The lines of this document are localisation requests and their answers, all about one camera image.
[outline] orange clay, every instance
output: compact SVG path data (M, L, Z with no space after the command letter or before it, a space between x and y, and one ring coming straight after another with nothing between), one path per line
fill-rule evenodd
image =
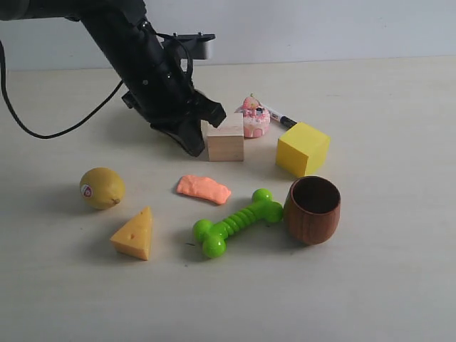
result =
M208 177L187 175L181 178L177 186L180 194L199 197L217 204L225 204L231 196L231 190Z

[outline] lemon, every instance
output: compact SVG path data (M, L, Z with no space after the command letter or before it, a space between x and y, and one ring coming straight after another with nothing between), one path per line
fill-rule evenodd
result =
M122 201L125 184L120 176L106 167L87 171L79 183L85 202L95 209L109 209Z

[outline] rubber bone toy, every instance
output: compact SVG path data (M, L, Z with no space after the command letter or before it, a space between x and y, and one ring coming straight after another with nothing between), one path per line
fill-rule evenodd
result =
M272 193L258 189L252 195L252 204L218 223L201 219L193 226L195 238L202 243L202 251L211 259L220 257L227 250L225 239L250 224L265 219L270 223L282 220L284 208L272 201Z

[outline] cup rim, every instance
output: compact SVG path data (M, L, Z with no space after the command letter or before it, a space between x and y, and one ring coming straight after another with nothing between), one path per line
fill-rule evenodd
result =
M327 212L311 212L311 211L309 211L309 210L307 210L307 209L304 209L301 205L299 205L299 204L296 202L296 200L295 200L295 198L294 198L294 196L293 196L294 188L296 187L296 185L297 185L298 183L302 182L302 180L309 179L309 178L318 178L318 179L320 179L320 180L323 180L323 181L329 183L330 186L332 186L332 188L335 189L335 191L336 191L336 193L337 193L337 196L338 196L338 201L337 201L337 205L336 205L333 209L331 209L331 210L329 210L329 211L327 211ZM323 177L320 177L320 176L317 176L317 175L304 176L304 177L300 177L300 178L298 178L297 180L295 180L295 181L293 182L293 184L290 186L289 196L290 196L291 201L293 201L294 205L296 205L296 207L298 207L300 210L302 210L303 212L305 212L305 213L307 213L307 214L311 214L311 215L315 215L315 216L327 215L327 214L333 212L334 210L337 210L337 208L340 207L341 202L342 202L341 192L339 191L339 189L337 188L337 186L335 186L330 180L327 180L326 178L323 178Z

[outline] white wall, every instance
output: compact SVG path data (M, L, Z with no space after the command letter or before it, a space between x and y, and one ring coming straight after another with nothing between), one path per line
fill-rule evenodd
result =
M165 33L215 33L205 63L456 54L455 0L146 0ZM82 24L0 23L10 69L109 64Z

